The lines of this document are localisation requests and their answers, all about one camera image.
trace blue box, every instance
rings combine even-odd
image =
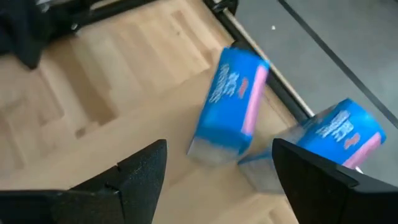
[[[354,169],[385,140],[377,121],[350,99],[276,136],[339,165]],[[239,168],[261,192],[283,193],[274,169],[271,147],[239,161]]]
[[[249,147],[268,69],[269,63],[251,52],[222,51],[188,156],[217,165]]]

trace pink stripe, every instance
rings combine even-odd
[[[381,145],[380,133],[374,134],[365,144],[363,144],[349,159],[347,159],[343,166],[354,169],[360,165],[377,147]]]
[[[243,121],[242,133],[252,134],[256,124],[259,101],[262,97],[262,91],[266,82],[268,71],[263,65],[258,66],[256,76],[254,77],[253,88],[250,94],[250,100],[246,115]]]

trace wooden tray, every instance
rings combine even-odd
[[[284,197],[255,193],[235,164],[211,169],[185,157],[232,42],[201,1],[161,0],[53,43],[33,72],[2,57],[0,189],[69,189],[164,138],[154,223],[297,222]],[[266,86],[252,150],[295,123]]]

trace gray floor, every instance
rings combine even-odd
[[[398,116],[398,3],[287,0],[361,81]],[[398,186],[398,130],[277,0],[240,1],[236,17],[307,104],[319,112],[347,97],[371,112],[387,141],[361,166]]]

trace black object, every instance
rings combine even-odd
[[[12,52],[34,69],[49,42],[154,0],[119,0],[91,9],[99,1],[52,0],[36,5],[35,0],[0,0],[0,54]]]
[[[221,0],[217,3],[214,3],[214,6],[211,8],[211,10],[215,13],[220,13],[224,9],[228,9],[232,15],[236,14],[236,10],[238,9],[238,0]]]
[[[398,188],[282,139],[272,144],[279,180],[300,224],[398,223]]]
[[[0,192],[2,224],[150,224],[162,188],[166,140],[158,140],[70,190]]]

